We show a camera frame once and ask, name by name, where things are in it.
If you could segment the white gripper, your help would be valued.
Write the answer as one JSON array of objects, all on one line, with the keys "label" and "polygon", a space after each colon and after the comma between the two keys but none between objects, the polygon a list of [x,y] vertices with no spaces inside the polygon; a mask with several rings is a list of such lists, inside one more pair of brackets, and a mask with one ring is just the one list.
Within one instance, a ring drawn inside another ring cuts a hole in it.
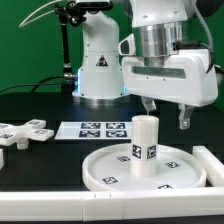
[{"label": "white gripper", "polygon": [[127,91],[142,96],[147,114],[156,110],[153,99],[178,103],[182,130],[190,127],[193,106],[211,104],[218,96],[215,69],[207,72],[208,67],[209,52],[206,49],[180,50],[178,54],[166,57],[164,65],[159,67],[145,66],[137,57],[122,59]]}]

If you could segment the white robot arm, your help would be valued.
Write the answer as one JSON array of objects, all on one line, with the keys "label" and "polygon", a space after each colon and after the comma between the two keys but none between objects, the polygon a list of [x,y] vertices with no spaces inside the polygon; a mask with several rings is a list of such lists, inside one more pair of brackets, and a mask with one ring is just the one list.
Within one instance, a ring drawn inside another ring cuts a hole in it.
[{"label": "white robot arm", "polygon": [[187,42],[183,25],[200,14],[197,0],[74,0],[83,25],[84,56],[76,96],[90,102],[141,97],[148,112],[157,100],[179,105],[180,127],[193,109],[218,97],[213,45]]}]

